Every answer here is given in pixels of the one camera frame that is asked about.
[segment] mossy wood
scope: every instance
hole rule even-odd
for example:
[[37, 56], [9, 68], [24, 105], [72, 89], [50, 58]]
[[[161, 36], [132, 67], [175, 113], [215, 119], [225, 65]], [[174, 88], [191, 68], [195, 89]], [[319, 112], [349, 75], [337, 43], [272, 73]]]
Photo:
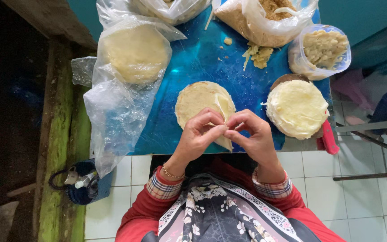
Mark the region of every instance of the mossy wood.
[[[72, 84], [71, 43], [49, 41], [45, 100], [41, 125], [33, 233], [39, 242], [84, 241], [85, 206], [73, 204], [65, 190], [54, 190], [50, 176], [89, 157], [90, 121], [83, 102], [87, 87]], [[65, 177], [54, 183], [61, 186]]]

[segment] gold bracelet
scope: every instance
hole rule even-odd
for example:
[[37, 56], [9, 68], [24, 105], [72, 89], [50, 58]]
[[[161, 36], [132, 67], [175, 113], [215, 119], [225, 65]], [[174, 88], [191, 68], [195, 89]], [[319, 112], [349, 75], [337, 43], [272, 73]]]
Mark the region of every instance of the gold bracelet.
[[167, 175], [167, 176], [169, 176], [169, 177], [172, 177], [172, 178], [174, 178], [174, 179], [183, 179], [183, 178], [185, 178], [185, 175], [186, 175], [186, 172], [184, 172], [183, 175], [182, 175], [181, 177], [178, 177], [178, 176], [175, 176], [175, 175], [170, 174], [169, 172], [167, 172], [167, 171], [165, 170], [165, 163], [162, 165], [162, 170], [164, 171], [165, 175]]

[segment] floral apron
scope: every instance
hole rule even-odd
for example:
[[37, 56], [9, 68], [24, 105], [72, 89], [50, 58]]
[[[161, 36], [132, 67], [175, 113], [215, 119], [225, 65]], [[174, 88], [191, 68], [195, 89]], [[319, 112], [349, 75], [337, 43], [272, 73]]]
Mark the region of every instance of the floral apron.
[[236, 185], [209, 174], [198, 174], [160, 218], [156, 241], [302, 240], [280, 210]]

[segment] bag of brown sugar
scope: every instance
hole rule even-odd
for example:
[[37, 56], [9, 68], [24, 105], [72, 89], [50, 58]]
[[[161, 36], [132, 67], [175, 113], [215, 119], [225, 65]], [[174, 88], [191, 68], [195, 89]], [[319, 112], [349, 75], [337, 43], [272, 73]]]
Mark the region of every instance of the bag of brown sugar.
[[281, 47], [312, 25], [319, 0], [228, 0], [215, 15], [260, 46]]

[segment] blue table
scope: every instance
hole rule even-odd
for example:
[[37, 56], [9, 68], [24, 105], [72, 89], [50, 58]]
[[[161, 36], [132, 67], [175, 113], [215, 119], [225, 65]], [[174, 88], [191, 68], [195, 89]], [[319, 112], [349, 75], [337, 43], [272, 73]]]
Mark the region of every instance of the blue table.
[[[207, 31], [204, 31], [210, 12], [211, 6], [195, 19], [176, 26], [187, 39], [171, 42], [171, 61], [135, 151], [129, 155], [174, 152], [182, 132], [174, 114], [178, 93], [197, 81], [208, 80], [218, 83], [232, 96], [237, 111], [248, 108], [268, 121], [265, 107], [260, 103], [267, 100], [270, 87], [277, 78], [291, 73], [288, 65], [288, 44], [281, 50], [274, 49], [266, 68], [256, 68], [253, 61], [249, 60], [246, 70], [243, 71], [245, 58], [242, 55], [248, 48], [248, 41], [219, 19], [212, 20]], [[320, 22], [318, 10], [313, 16], [313, 22]], [[232, 45], [223, 43], [225, 37], [232, 38]], [[329, 78], [315, 81], [314, 84], [322, 92], [332, 111]], [[285, 135], [272, 123], [271, 127], [274, 146], [276, 150], [281, 150], [285, 143]], [[315, 139], [287, 140], [292, 143], [288, 146], [288, 151], [316, 150]], [[237, 144], [233, 143], [233, 146], [233, 152], [244, 152]], [[215, 143], [206, 150], [206, 153], [219, 152], [227, 150]]]

